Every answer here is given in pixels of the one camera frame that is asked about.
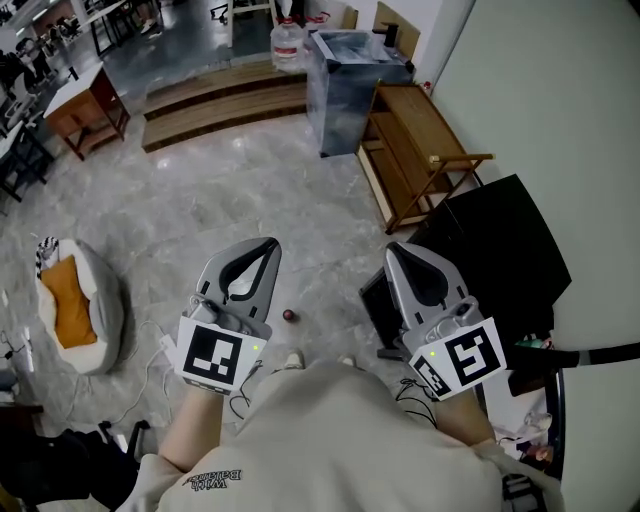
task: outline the gray floor tile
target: gray floor tile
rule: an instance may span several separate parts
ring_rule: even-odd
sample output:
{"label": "gray floor tile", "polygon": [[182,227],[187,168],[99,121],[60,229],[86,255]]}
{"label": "gray floor tile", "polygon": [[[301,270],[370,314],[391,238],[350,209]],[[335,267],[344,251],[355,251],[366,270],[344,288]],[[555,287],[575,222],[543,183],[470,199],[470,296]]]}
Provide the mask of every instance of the gray floor tile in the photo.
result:
{"label": "gray floor tile", "polygon": [[[166,372],[164,354],[149,363],[162,333],[143,322],[156,322],[176,340],[207,260],[256,236],[276,237],[283,259],[268,317],[273,336],[262,354],[265,367],[247,384],[249,396],[291,347],[301,348],[309,363],[353,353],[395,389],[406,369],[376,358],[379,341],[358,289],[381,267],[385,245],[408,233],[384,234],[353,155],[320,159],[304,116],[221,131],[150,155],[139,147],[143,124],[134,117],[124,143],[114,141],[84,163],[63,154],[49,183],[32,185],[20,204],[6,203],[8,217],[0,218],[0,288],[11,301],[0,307],[0,322],[16,346],[22,328],[31,328],[36,372],[27,371],[23,353],[15,364],[23,398],[45,407],[42,431],[91,430],[118,419],[134,403],[148,366],[139,403],[114,433],[128,437],[145,418],[153,428],[142,449],[157,449],[186,385]],[[34,251],[48,235],[88,242],[126,290],[121,354],[106,375],[78,377],[59,360],[36,316]],[[243,278],[239,288],[251,272]],[[293,309],[298,321],[285,322],[284,309]],[[224,422],[228,440],[239,424],[228,407]]]}

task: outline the wooden cabinet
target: wooden cabinet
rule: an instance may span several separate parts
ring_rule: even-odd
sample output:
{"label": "wooden cabinet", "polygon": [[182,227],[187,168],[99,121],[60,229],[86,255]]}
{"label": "wooden cabinet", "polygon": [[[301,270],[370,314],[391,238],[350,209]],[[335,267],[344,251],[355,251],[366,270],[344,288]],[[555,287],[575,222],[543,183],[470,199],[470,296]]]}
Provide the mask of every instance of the wooden cabinet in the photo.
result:
{"label": "wooden cabinet", "polygon": [[107,139],[120,137],[129,113],[109,77],[98,64],[61,87],[44,114],[57,133],[80,160],[89,150]]}
{"label": "wooden cabinet", "polygon": [[358,159],[387,233],[424,220],[434,208],[431,196],[450,197],[482,161],[493,158],[466,154],[421,87],[376,87]]}

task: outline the office chair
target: office chair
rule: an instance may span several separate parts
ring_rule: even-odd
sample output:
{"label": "office chair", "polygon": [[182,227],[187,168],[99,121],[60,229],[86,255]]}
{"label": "office chair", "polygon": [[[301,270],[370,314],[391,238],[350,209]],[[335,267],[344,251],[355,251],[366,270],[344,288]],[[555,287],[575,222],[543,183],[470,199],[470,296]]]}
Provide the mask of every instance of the office chair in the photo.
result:
{"label": "office chair", "polygon": [[[36,99],[38,99],[38,96],[27,91],[27,87],[24,83],[24,73],[21,73],[16,78],[16,81],[13,84],[13,94],[15,95],[16,99],[13,100],[4,114],[4,116],[7,118],[7,128],[9,130],[17,125],[19,121],[29,116],[29,109],[35,103]],[[29,118],[26,123],[27,126],[30,128],[34,128],[34,119],[42,114],[43,112],[39,112],[35,116]]]}
{"label": "office chair", "polygon": [[127,453],[102,422],[99,432],[65,430],[58,437],[42,437],[31,432],[0,431],[0,484],[27,508],[59,500],[87,499],[93,496],[110,510],[127,499],[138,478],[140,464],[134,452],[140,430],[146,421],[135,424]]}

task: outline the wooden platform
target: wooden platform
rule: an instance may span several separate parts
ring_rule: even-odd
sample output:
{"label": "wooden platform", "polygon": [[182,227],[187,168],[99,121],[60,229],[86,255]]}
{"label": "wooden platform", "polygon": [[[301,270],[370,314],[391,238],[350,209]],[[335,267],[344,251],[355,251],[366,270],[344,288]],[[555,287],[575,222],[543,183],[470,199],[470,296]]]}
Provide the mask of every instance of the wooden platform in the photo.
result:
{"label": "wooden platform", "polygon": [[276,71],[267,61],[154,91],[144,110],[142,148],[149,153],[224,128],[304,113],[306,78]]}

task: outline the beige shirt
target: beige shirt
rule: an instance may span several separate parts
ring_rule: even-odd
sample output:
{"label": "beige shirt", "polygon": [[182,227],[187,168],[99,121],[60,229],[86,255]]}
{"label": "beige shirt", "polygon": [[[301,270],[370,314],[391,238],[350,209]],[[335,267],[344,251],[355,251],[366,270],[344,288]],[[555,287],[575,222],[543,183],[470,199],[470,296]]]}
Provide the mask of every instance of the beige shirt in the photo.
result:
{"label": "beige shirt", "polygon": [[495,443],[469,448],[418,424],[374,375],[320,364],[267,377],[237,437],[190,473],[146,455],[120,510],[494,512],[503,472],[562,510],[558,482]]}

